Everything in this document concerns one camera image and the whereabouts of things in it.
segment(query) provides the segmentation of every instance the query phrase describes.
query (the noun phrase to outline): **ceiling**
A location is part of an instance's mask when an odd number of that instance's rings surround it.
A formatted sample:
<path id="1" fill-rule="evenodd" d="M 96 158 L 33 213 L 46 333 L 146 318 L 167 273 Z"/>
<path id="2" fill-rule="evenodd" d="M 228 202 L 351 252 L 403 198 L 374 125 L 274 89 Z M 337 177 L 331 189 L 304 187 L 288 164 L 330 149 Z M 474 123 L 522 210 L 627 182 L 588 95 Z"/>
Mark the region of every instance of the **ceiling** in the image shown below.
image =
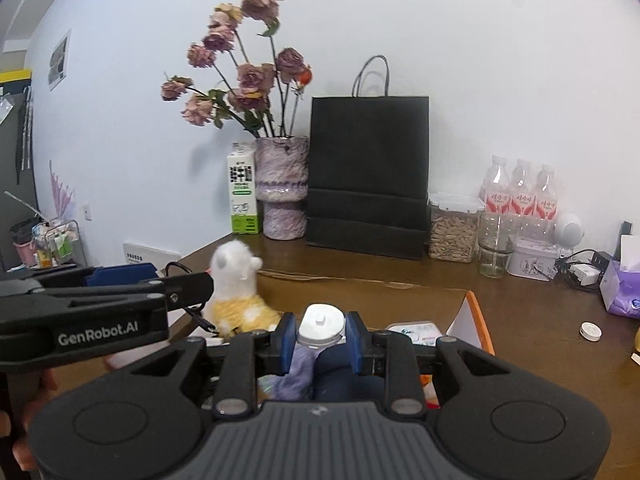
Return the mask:
<path id="1" fill-rule="evenodd" d="M 2 0 L 0 2 L 0 52 L 26 50 L 31 35 L 53 0 Z"/>

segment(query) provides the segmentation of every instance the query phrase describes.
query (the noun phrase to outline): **purple textured vase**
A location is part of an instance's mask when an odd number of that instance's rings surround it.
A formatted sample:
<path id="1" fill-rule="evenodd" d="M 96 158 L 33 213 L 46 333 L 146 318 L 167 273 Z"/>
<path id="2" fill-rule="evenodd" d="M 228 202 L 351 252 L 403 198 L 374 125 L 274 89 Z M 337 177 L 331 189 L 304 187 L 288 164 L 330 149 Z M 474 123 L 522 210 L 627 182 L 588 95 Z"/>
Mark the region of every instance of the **purple textured vase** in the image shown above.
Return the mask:
<path id="1" fill-rule="evenodd" d="M 306 232 L 303 200 L 308 193 L 308 137 L 256 140 L 255 195 L 264 202 L 264 235 L 274 240 L 301 238 Z"/>

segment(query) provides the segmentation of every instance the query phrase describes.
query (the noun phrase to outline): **brown tabletop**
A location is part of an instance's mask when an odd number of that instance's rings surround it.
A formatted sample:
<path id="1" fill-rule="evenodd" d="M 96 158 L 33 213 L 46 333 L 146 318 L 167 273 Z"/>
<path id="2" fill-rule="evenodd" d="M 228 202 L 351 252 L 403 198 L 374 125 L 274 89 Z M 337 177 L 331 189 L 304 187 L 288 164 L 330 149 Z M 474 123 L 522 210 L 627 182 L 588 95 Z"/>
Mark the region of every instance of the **brown tabletop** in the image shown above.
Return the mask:
<path id="1" fill-rule="evenodd" d="M 607 314 L 599 295 L 561 282 L 514 276 L 492 280 L 481 276 L 476 264 L 396 260 L 260 235 L 238 238 L 263 259 L 267 270 L 472 290 L 499 357 L 587 397 L 609 419 L 612 441 L 598 480 L 640 479 L 640 367 L 630 358 L 639 322 Z M 229 239 L 190 254 L 183 262 L 193 270 L 204 270 L 215 247 Z M 602 329 L 599 342 L 578 334 L 585 321 Z"/>

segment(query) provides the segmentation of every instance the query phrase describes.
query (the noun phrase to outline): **purple tissue pack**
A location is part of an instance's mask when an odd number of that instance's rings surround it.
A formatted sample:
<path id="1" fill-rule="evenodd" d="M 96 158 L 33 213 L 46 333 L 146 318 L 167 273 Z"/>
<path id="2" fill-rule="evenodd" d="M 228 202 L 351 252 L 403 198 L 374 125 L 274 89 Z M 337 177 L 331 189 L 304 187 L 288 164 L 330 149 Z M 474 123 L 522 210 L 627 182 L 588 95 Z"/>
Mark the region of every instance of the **purple tissue pack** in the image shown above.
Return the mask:
<path id="1" fill-rule="evenodd" d="M 611 260 L 600 282 L 600 292 L 607 312 L 640 319 L 640 272 L 624 272 L 619 262 Z"/>

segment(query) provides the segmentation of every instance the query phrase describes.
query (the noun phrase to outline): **plush toy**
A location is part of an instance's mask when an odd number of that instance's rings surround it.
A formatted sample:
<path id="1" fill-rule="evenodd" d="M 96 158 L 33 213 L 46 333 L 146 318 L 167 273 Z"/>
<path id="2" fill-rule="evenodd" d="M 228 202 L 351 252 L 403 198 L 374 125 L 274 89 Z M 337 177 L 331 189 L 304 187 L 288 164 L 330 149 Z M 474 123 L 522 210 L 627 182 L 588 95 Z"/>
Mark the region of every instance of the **plush toy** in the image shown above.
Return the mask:
<path id="1" fill-rule="evenodd" d="M 258 329 L 274 330 L 280 321 L 280 314 L 258 296 L 255 276 L 261 267 L 262 260 L 239 240 L 227 242 L 213 253 L 209 273 L 214 291 L 203 315 L 222 337 Z"/>

